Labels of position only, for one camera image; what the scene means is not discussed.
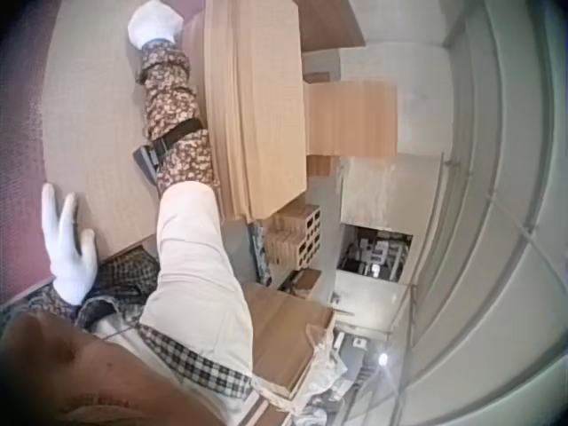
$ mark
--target hand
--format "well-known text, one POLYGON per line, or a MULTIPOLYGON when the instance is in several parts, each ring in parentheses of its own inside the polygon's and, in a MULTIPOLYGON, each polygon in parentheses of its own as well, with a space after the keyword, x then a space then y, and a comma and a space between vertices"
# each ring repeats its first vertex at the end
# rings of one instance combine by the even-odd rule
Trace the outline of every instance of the hand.
POLYGON ((53 185, 45 184, 42 190, 42 229, 45 249, 55 275, 53 286, 59 296, 69 304, 79 305, 92 288, 97 277, 97 250, 95 233, 86 229, 81 233, 81 253, 75 244, 76 196, 65 198, 61 216, 53 185))
POLYGON ((171 7, 160 0, 142 4, 132 15, 128 24, 130 42, 142 49, 152 40, 168 40, 175 43, 174 37, 184 26, 184 19, 171 7))

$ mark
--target person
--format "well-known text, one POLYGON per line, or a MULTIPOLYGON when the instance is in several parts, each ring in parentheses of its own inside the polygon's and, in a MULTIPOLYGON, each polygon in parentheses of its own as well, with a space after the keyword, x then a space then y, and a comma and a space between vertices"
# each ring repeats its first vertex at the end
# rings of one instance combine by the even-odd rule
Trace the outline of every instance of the person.
MULTIPOLYGON (((197 117, 182 18, 159 0, 128 26, 146 88, 146 134, 197 117)), ((158 266, 140 250, 98 271, 95 235, 75 243, 77 199, 58 214, 42 191, 42 228, 55 277, 0 343, 6 371, 48 418, 105 424, 236 424, 251 392, 253 328, 221 240, 208 132, 183 135, 161 158, 158 266)))

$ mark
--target checkered fabric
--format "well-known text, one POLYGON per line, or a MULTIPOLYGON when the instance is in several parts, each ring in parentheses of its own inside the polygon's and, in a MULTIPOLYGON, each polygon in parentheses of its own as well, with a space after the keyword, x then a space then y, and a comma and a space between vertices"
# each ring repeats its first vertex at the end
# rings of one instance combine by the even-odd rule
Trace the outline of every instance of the checkered fabric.
POLYGON ((138 322, 147 298, 156 289, 159 271, 158 263, 151 256, 142 248, 135 248, 99 267, 97 281, 81 307, 67 304, 50 284, 33 293, 25 303, 15 305, 4 316, 9 319, 24 310, 45 311, 89 329, 96 321, 119 312, 172 371, 229 398, 246 398, 251 389, 250 377, 206 359, 138 322))

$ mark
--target floral patterned sleeve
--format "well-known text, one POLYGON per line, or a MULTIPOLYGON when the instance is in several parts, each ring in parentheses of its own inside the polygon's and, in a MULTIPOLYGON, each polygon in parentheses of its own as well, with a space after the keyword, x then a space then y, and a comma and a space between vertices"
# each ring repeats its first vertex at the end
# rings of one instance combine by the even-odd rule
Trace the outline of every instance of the floral patterned sleeve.
MULTIPOLYGON (((189 59, 173 43, 154 40, 142 48, 138 82, 146 87, 146 136, 164 136, 181 122, 196 118, 198 106, 189 87, 189 59)), ((163 160, 157 173, 158 190, 188 180, 216 186, 207 130, 181 138, 163 160)))

